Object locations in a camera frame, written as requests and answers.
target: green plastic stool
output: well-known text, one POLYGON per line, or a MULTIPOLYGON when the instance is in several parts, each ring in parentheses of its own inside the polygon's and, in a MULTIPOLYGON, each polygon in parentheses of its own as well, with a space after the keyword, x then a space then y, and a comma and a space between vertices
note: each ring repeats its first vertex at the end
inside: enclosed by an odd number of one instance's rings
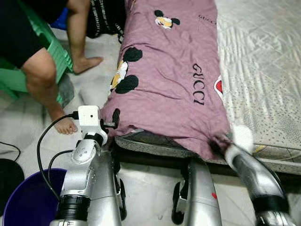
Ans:
MULTIPOLYGON (((67 70, 73 72, 72 60, 68 52, 62 47, 56 39, 48 24, 41 19, 30 7, 19 1, 22 9, 28 16, 33 30, 40 38, 41 43, 51 54, 56 66, 56 82, 58 83, 67 70)), ((26 88, 26 78, 24 73, 14 65, 0 58, 0 89, 6 92, 13 99, 17 99, 18 95, 15 91, 28 92, 26 88)), ((57 101, 61 103, 63 100, 58 95, 57 101)))

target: bare foot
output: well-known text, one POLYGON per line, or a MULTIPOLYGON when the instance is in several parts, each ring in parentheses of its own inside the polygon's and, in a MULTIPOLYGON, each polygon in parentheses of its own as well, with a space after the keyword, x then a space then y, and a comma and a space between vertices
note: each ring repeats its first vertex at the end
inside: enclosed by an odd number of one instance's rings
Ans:
POLYGON ((103 57, 83 58, 73 62, 73 71, 75 74, 80 74, 92 67, 99 65, 103 61, 103 57))
MULTIPOLYGON (((50 115, 50 118, 52 121, 57 120, 58 118, 66 115, 60 105, 58 105, 58 107, 56 107, 52 111, 49 110, 48 112, 49 112, 49 115, 50 115)), ((76 125, 69 118, 65 118, 65 119, 59 121, 55 125, 55 128, 59 133, 62 133, 62 134, 72 134, 73 132, 75 133, 78 130, 76 125)))

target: blue object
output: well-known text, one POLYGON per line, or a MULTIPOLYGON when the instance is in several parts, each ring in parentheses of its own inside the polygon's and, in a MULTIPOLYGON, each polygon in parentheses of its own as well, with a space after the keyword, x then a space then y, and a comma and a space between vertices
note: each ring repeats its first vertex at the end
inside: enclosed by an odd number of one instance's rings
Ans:
MULTIPOLYGON (((52 169, 51 184, 60 194, 66 170, 52 169)), ((23 181, 9 198, 3 215, 3 226, 48 226, 55 218, 58 201, 40 172, 23 181)))
POLYGON ((64 8, 60 17, 54 23, 52 23, 50 26, 53 28, 58 28, 58 29, 66 31, 67 30, 68 11, 69 10, 67 8, 64 8))

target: wire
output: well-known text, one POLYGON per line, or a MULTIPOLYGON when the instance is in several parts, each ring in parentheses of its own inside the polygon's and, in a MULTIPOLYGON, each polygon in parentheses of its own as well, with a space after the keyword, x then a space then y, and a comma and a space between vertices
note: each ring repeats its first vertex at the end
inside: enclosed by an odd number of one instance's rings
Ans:
POLYGON ((7 144, 7 143, 4 143, 2 141, 0 141, 0 144, 8 145, 8 146, 11 146, 11 147, 14 147, 15 149, 17 149, 18 150, 18 156, 16 157, 16 159, 14 161, 18 160, 18 158, 19 158, 19 156, 21 154, 21 151, 20 151, 20 149, 18 147, 14 146, 14 145, 7 144))
POLYGON ((53 127, 56 123, 58 123, 59 121, 65 119, 65 118, 75 118, 75 113, 64 115, 63 117, 61 117, 61 118, 55 120, 54 122, 52 122, 50 124, 50 126, 48 126, 46 128, 46 130, 42 133, 41 137, 39 138, 38 145, 37 145, 37 159, 38 159, 38 165, 39 165, 40 173, 41 173, 44 181, 46 182, 47 186, 52 191, 52 193, 55 195, 55 197, 57 198, 58 201, 60 201, 60 196, 55 192, 55 190, 51 186, 50 182, 47 180, 47 178, 46 178, 46 176, 44 174, 44 171, 43 171, 43 166, 42 166, 42 161, 41 161, 41 155, 40 155, 40 146, 41 146, 42 139, 44 138, 44 136, 46 135, 46 133, 51 129, 51 127, 53 127))
POLYGON ((48 181, 49 181, 50 184, 51 184, 51 181, 50 181, 50 171, 51 171, 51 167, 52 167, 52 164, 53 164, 54 160, 55 160, 58 156, 60 156, 61 154, 70 153, 70 152, 73 152, 73 150, 68 150, 68 151, 59 152, 59 153, 57 153, 55 156, 52 157, 52 159, 51 159, 51 161, 50 161, 50 163, 49 163, 49 165, 48 165, 48 181))

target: white tile floor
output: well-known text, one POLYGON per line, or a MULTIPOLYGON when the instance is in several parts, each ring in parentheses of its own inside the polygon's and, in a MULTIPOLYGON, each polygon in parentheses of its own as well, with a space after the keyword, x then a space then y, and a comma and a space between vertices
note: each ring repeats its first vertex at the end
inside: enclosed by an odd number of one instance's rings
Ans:
MULTIPOLYGON (((67 46, 64 32, 55 30, 56 35, 67 46)), ((116 36, 104 35, 96 40, 87 40, 86 55, 104 57, 104 62, 80 76, 70 75, 75 87, 75 98, 66 106, 67 113, 77 110, 78 106, 98 105, 102 107, 108 93, 109 83, 114 76, 120 45, 116 36)), ((17 101, 11 100, 0 92, 0 140, 21 148, 18 163, 25 176, 38 171, 36 144, 49 117, 43 117, 43 108, 30 96, 23 94, 17 101)), ((42 143, 42 162, 45 167, 51 157, 62 150, 73 149, 79 133, 72 136, 60 135, 51 130, 42 143)), ((70 155, 59 157, 54 167, 67 169, 70 155)), ((172 194, 174 185, 179 181, 180 172, 174 169, 149 167, 122 163, 120 178, 125 183, 127 193, 127 218, 125 226, 173 226, 171 221, 172 194)), ((253 226, 254 213, 246 188, 238 178, 213 175, 222 222, 224 226, 253 226)), ((290 194, 293 215, 300 219, 301 190, 290 194)))

